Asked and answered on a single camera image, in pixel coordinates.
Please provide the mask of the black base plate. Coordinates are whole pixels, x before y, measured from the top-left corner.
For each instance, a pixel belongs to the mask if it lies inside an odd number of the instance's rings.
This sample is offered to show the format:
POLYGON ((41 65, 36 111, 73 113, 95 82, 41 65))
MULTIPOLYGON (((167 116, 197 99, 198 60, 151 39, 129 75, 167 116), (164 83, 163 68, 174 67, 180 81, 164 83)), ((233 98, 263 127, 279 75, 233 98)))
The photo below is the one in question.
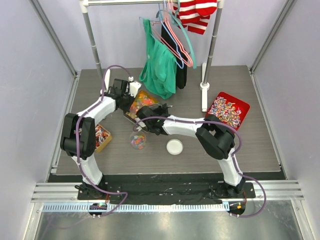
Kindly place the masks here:
POLYGON ((239 186, 231 186, 223 181, 222 173, 103 175, 98 183, 83 182, 79 190, 85 189, 101 194, 127 192, 130 197, 168 193, 209 194, 214 199, 256 197, 252 183, 243 179, 239 186))

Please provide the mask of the gold tin lollipops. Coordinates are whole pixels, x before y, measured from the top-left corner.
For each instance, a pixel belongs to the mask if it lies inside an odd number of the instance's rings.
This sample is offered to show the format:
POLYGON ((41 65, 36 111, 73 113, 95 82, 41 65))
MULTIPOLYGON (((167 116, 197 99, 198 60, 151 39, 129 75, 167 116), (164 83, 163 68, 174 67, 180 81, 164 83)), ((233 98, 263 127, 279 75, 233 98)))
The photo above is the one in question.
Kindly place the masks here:
POLYGON ((95 152, 100 153, 112 140, 111 133, 106 130, 102 125, 95 126, 95 152))

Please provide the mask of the blue clothes hanger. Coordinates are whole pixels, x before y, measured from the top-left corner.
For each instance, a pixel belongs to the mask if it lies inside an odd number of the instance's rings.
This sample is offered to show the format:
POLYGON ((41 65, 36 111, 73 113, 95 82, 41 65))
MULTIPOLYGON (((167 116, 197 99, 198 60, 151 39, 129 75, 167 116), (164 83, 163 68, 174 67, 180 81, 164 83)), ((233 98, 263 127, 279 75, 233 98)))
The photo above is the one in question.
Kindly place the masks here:
POLYGON ((176 57, 181 58, 182 65, 179 66, 181 69, 184 68, 184 64, 186 66, 188 66, 188 59, 187 59, 188 53, 185 51, 182 43, 180 42, 180 40, 178 39, 178 37, 175 35, 174 31, 172 30, 168 16, 171 16, 173 21, 175 23, 179 24, 180 27, 182 26, 180 21, 173 14, 168 12, 166 3, 163 4, 163 9, 159 8, 159 10, 156 14, 156 17, 159 18, 159 20, 150 20, 147 18, 139 17, 139 19, 141 20, 141 22, 143 24, 145 35, 146 35, 146 54, 147 54, 147 57, 146 57, 146 63, 144 66, 145 68, 150 67, 151 64, 153 63, 151 60, 151 57, 152 57, 153 50, 155 49, 154 43, 159 43, 159 44, 161 43, 163 46, 166 46, 166 48, 170 51, 170 53, 173 56, 175 56, 176 66, 177 66, 176 57), (165 27, 165 29, 167 30, 167 32, 169 33, 169 35, 171 36, 171 38, 175 42, 176 50, 174 50, 169 45, 167 45, 166 41, 161 37, 162 26, 165 27))

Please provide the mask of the red white striped shirt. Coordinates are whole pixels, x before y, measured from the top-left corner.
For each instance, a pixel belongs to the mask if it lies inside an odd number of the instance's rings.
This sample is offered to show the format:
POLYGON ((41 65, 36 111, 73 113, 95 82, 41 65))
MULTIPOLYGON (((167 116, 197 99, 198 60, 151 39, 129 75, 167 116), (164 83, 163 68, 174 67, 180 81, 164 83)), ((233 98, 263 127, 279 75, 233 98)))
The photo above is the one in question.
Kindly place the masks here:
POLYGON ((203 35, 211 15, 218 9, 217 0, 178 0, 173 3, 172 13, 189 32, 203 35))

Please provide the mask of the white rack foot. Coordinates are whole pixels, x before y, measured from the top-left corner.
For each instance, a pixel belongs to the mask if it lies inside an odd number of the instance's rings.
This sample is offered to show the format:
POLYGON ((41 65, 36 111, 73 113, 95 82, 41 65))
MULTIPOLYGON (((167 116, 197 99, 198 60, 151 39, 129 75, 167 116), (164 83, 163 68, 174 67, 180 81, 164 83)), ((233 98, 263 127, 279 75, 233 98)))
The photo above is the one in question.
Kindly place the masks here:
POLYGON ((207 64, 203 63, 201 65, 201 82, 199 85, 201 90, 201 111, 203 113, 205 113, 208 109, 208 90, 210 89, 210 84, 205 81, 206 68, 207 64))
POLYGON ((100 94, 102 95, 103 92, 107 92, 109 88, 109 83, 110 83, 110 75, 111 75, 111 70, 106 69, 104 74, 103 74, 103 83, 104 83, 104 91, 100 91, 100 94))

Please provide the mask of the clear plastic jar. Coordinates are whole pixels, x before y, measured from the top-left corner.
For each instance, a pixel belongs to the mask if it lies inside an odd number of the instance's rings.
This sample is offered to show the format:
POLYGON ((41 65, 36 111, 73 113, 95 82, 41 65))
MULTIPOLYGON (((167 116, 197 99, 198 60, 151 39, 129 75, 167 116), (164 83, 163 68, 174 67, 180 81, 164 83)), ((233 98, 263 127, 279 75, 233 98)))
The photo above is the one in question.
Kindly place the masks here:
POLYGON ((130 145, 136 150, 142 150, 146 146, 147 137, 143 131, 134 131, 129 137, 130 145))

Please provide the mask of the silver rack pole right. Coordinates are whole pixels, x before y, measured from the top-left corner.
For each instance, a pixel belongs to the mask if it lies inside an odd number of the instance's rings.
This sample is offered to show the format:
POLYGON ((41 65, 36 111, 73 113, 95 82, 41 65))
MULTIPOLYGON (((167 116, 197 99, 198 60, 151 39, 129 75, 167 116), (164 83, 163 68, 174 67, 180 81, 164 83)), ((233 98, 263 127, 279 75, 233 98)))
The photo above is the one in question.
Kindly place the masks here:
POLYGON ((210 46, 209 46, 209 52, 208 52, 204 77, 203 77, 203 81, 202 81, 205 86, 208 85, 210 67, 212 65, 212 60, 213 60, 214 50, 215 50, 215 46, 216 46, 216 40, 217 40, 220 20, 221 20, 221 16, 222 16, 223 7, 224 7, 224 2, 225 2, 224 0, 217 1, 217 10, 216 10, 216 15, 215 15, 215 20, 214 20, 211 42, 210 42, 210 46))

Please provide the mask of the rack top bar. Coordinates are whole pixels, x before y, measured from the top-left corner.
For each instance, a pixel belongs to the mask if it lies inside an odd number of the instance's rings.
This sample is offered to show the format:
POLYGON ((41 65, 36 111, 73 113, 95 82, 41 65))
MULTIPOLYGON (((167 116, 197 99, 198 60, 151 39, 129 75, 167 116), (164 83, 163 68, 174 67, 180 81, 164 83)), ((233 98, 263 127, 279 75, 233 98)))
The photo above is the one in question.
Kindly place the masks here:
POLYGON ((159 4, 162 0, 80 0, 83 6, 159 4))

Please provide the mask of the white jar lid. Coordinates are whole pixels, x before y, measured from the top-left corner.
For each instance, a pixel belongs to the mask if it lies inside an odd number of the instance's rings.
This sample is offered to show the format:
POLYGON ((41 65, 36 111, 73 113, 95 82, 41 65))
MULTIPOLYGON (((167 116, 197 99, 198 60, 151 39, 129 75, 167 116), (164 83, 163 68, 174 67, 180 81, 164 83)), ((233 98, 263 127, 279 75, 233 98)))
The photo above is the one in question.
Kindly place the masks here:
POLYGON ((166 144, 166 150, 171 155, 179 155, 184 149, 183 143, 178 139, 171 139, 166 144))

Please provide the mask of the silver rack pole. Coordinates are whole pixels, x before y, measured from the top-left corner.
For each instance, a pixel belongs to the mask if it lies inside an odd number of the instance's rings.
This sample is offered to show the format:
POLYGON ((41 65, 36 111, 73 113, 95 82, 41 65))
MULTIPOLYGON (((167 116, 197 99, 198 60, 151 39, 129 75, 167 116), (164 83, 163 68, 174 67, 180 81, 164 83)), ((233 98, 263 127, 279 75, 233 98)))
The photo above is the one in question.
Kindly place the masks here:
POLYGON ((212 65, 212 60, 213 60, 214 50, 215 50, 215 46, 216 46, 216 40, 217 40, 220 20, 221 20, 221 16, 222 16, 223 7, 224 7, 224 2, 225 2, 224 0, 217 1, 217 10, 216 10, 216 15, 215 15, 215 20, 214 20, 211 42, 210 42, 210 46, 209 46, 209 52, 208 52, 204 77, 203 77, 203 81, 202 81, 205 86, 208 85, 210 67, 212 65))
POLYGON ((96 45, 96 41, 94 38, 92 25, 91 25, 89 13, 88 13, 89 1, 88 0, 80 0, 79 4, 80 4, 81 12, 83 15, 86 31, 87 31, 87 34, 89 37, 91 50, 92 50, 92 54, 93 54, 94 61, 95 61, 96 70, 97 70, 99 78, 102 78, 103 71, 102 71, 101 62, 100 62, 100 58, 99 58, 99 54, 98 54, 98 50, 97 50, 97 45, 96 45))

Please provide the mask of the white rack foot right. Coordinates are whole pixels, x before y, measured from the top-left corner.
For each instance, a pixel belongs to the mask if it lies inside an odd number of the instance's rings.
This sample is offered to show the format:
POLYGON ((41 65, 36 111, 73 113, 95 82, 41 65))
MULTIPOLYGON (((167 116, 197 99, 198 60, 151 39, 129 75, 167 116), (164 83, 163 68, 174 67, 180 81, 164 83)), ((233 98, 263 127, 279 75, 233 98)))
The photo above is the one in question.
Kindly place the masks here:
POLYGON ((203 113, 205 113, 208 109, 208 90, 210 89, 210 84, 205 81, 206 68, 207 64, 203 63, 201 65, 201 82, 199 85, 201 90, 201 111, 203 113))

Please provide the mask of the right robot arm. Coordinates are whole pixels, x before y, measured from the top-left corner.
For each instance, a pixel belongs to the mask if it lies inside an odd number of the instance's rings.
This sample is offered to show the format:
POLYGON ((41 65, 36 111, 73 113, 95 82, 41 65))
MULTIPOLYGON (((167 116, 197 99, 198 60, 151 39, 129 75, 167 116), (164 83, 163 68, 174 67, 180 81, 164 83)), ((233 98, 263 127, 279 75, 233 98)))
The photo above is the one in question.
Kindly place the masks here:
POLYGON ((218 161, 226 193, 233 198, 242 194, 246 180, 236 159, 236 153, 242 146, 239 136, 239 145, 235 148, 238 132, 214 114, 205 118, 183 118, 169 114, 168 108, 166 104, 159 103, 143 106, 136 113, 139 120, 135 125, 144 124, 150 133, 156 135, 182 135, 198 139, 205 152, 218 161))

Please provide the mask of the aluminium frame post left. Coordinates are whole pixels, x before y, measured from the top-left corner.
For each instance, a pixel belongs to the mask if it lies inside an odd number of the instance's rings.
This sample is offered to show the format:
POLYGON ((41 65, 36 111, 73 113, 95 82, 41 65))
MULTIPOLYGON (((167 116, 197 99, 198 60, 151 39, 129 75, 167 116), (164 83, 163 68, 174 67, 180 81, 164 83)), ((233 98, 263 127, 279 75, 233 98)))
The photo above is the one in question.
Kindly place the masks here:
POLYGON ((58 53, 62 57, 62 60, 66 64, 68 70, 70 71, 71 75, 75 78, 77 76, 77 71, 73 66, 67 52, 65 51, 56 31, 54 30, 50 20, 48 19, 44 9, 42 8, 40 2, 38 0, 29 0, 31 6, 33 7, 35 13, 37 14, 39 20, 43 24, 47 34, 49 35, 50 39, 52 40, 55 48, 57 49, 58 53))

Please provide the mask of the aluminium frame post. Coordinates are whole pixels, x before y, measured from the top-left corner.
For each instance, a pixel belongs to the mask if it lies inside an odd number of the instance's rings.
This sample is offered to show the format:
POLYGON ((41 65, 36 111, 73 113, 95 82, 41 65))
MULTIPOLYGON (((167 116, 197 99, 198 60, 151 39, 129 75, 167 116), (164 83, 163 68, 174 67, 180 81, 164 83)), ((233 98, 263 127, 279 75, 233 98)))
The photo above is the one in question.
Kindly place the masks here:
POLYGON ((48 19, 44 9, 42 8, 40 2, 38 0, 29 0, 31 6, 33 7, 35 13, 37 14, 39 20, 43 24, 47 34, 49 35, 50 39, 52 40, 55 48, 57 49, 58 53, 62 57, 62 60, 66 64, 68 70, 70 71, 71 75, 75 78, 77 76, 77 71, 73 66, 67 52, 65 51, 56 31, 54 30, 50 20, 48 19))
POLYGON ((264 43, 262 44, 262 47, 260 48, 255 60, 253 61, 252 66, 249 68, 249 72, 253 74, 259 64, 261 63, 264 55, 266 54, 267 50, 269 49, 271 43, 275 39, 277 33, 281 29, 283 23, 285 22, 285 19, 289 15, 292 7, 295 5, 296 0, 286 0, 283 7, 281 8, 277 18, 275 19, 274 24, 271 27, 271 30, 269 31, 264 43))

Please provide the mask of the red box swirl lollipops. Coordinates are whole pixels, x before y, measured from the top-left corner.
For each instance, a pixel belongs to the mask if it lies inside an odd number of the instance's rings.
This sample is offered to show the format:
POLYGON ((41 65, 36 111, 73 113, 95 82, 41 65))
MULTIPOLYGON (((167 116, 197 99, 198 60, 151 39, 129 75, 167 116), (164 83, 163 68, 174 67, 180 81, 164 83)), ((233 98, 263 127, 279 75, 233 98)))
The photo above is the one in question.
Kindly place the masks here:
POLYGON ((250 107, 243 100, 222 91, 214 99, 205 116, 214 115, 221 122, 238 130, 244 122, 250 107))

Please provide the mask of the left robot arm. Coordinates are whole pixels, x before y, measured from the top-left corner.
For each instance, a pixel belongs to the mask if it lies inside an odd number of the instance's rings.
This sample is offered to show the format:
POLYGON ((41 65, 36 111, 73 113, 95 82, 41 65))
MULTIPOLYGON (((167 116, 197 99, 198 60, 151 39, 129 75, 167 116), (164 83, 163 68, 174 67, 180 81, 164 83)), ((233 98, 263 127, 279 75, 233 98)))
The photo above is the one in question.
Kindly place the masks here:
POLYGON ((82 175, 82 186, 89 189, 93 198, 100 200, 109 192, 105 178, 96 159, 96 125, 118 109, 130 110, 141 84, 129 80, 115 79, 108 88, 102 85, 99 98, 86 109, 64 117, 60 148, 77 164, 82 175))

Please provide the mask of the white rack foot left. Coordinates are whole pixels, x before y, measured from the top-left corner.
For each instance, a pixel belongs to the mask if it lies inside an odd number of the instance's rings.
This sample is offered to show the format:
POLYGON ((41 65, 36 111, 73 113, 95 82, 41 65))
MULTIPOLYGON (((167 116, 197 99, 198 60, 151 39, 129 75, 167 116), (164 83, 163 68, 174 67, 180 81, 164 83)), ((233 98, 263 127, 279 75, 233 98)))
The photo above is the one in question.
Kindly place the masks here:
POLYGON ((111 75, 111 70, 106 69, 104 74, 103 74, 103 83, 104 83, 104 91, 100 91, 100 94, 102 95, 103 92, 107 92, 109 88, 109 83, 110 83, 110 75, 111 75))

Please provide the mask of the gold tin star candies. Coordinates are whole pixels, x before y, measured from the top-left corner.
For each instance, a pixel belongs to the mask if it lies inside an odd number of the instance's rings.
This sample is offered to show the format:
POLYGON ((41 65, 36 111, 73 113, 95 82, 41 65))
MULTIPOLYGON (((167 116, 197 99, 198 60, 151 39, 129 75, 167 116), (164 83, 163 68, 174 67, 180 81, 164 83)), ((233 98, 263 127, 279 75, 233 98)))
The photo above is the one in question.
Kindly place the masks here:
POLYGON ((131 106, 126 112, 123 113, 123 116, 133 123, 136 122, 136 113, 138 110, 144 106, 151 106, 159 103, 155 97, 151 96, 144 90, 139 91, 134 99, 129 95, 128 99, 131 102, 131 106))

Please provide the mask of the black hanging garment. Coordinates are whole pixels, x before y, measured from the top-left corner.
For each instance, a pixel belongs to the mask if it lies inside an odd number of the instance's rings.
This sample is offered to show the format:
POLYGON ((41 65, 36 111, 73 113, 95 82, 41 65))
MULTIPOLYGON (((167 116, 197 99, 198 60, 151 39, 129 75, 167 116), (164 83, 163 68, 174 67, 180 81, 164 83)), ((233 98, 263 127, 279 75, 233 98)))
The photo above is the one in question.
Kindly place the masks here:
MULTIPOLYGON (((171 38, 168 31, 165 29, 163 25, 161 26, 161 37, 166 41, 168 46, 170 46, 175 51, 177 50, 177 46, 174 40, 171 38)), ((180 68, 180 66, 182 66, 182 61, 180 57, 176 57, 176 61, 177 61, 177 66, 176 66, 175 83, 179 89, 184 89, 187 83, 188 67, 186 66, 186 64, 184 64, 183 68, 180 68)))

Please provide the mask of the green t-shirt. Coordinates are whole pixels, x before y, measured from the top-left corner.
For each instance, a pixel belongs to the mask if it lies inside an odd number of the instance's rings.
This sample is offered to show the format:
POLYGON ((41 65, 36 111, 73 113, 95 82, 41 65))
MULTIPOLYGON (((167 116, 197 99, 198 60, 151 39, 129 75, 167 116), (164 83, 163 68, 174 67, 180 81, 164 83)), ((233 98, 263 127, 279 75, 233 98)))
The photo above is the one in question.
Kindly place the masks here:
POLYGON ((166 100, 176 93, 176 57, 169 48, 153 37, 151 23, 143 19, 146 41, 146 62, 139 75, 146 89, 166 100))

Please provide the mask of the silver rack pole left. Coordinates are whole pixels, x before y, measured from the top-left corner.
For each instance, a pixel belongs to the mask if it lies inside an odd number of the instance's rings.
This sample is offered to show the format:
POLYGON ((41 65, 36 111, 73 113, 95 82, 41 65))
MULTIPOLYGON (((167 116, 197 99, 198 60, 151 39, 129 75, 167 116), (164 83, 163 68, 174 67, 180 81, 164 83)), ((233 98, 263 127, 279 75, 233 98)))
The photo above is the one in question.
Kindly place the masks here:
POLYGON ((79 4, 80 4, 81 12, 83 15, 86 31, 87 31, 87 34, 89 37, 91 50, 92 50, 92 54, 93 54, 94 61, 95 61, 96 70, 97 70, 99 78, 102 78, 103 71, 102 71, 101 62, 100 62, 100 58, 99 58, 99 54, 98 54, 98 50, 97 50, 97 45, 96 45, 96 41, 94 38, 92 25, 91 25, 89 13, 88 13, 89 1, 88 0, 80 0, 79 4))

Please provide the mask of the aluminium frame post right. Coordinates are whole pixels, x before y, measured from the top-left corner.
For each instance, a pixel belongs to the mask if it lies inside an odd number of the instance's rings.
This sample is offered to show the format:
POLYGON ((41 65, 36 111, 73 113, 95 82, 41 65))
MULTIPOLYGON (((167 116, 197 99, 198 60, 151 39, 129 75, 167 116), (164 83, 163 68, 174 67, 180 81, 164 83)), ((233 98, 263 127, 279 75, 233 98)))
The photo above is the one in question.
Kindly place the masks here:
POLYGON ((269 49, 271 43, 275 39, 277 33, 281 29, 283 23, 285 22, 285 19, 289 15, 292 7, 295 5, 296 0, 286 0, 283 7, 281 8, 277 18, 275 19, 274 24, 271 27, 271 30, 269 31, 264 43, 262 44, 262 47, 260 48, 255 60, 253 61, 252 66, 249 68, 249 72, 253 74, 259 64, 261 63, 264 55, 266 54, 267 50, 269 49))

